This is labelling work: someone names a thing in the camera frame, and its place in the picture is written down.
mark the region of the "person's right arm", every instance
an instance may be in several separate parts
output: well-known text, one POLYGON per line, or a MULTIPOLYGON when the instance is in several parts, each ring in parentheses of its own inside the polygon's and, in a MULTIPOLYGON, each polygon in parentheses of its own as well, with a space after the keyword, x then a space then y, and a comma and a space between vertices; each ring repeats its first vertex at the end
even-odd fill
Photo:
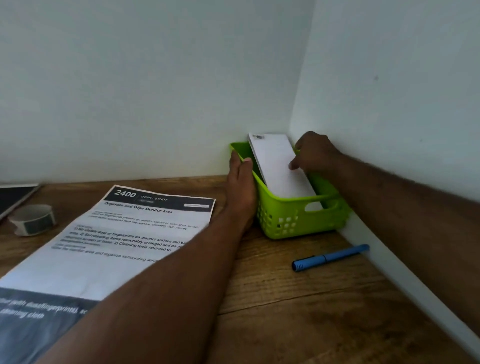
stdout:
POLYGON ((297 142, 291 169, 319 172, 375 235, 480 335, 480 204, 340 153, 327 136, 297 142))

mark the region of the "forearm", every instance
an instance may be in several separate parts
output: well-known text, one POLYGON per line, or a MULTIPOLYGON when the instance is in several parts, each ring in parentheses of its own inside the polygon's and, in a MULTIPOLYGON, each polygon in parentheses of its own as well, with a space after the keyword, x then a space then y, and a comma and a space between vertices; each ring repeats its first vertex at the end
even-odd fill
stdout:
POLYGON ((339 155, 324 176, 378 238, 480 334, 480 205, 339 155))
POLYGON ((99 303, 40 362, 198 362, 246 224, 222 211, 184 247, 99 303))

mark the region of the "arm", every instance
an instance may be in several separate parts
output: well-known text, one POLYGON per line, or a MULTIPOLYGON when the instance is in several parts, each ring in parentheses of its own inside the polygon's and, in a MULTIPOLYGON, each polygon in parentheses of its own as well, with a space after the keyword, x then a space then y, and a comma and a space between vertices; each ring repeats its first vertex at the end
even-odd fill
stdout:
POLYGON ((197 363, 256 211, 252 162, 230 159, 227 206, 188 244, 100 302, 39 363, 197 363))
POLYGON ((480 335, 480 204, 340 153, 306 133, 290 168, 320 172, 375 235, 480 335))

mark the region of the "person's left arm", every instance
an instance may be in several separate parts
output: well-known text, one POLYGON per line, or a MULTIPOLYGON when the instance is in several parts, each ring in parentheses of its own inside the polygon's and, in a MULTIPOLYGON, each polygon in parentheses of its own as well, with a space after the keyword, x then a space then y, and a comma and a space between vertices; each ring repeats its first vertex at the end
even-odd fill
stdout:
POLYGON ((256 211, 251 160, 232 153, 226 190, 207 228, 100 302, 38 363, 198 363, 256 211))

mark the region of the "wooden desk surface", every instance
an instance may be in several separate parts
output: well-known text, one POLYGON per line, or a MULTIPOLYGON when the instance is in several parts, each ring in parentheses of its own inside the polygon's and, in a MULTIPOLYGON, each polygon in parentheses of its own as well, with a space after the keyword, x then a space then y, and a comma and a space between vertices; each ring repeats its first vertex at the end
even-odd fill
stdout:
MULTIPOLYGON (((217 199, 224 177, 116 182, 217 199)), ((0 277, 91 208, 115 182, 51 184, 27 203, 53 206, 59 223, 18 238, 0 224, 0 277)), ((347 247, 328 232, 281 241, 258 226, 244 237, 218 314, 207 363, 474 363, 363 256, 294 273, 293 260, 347 247)))

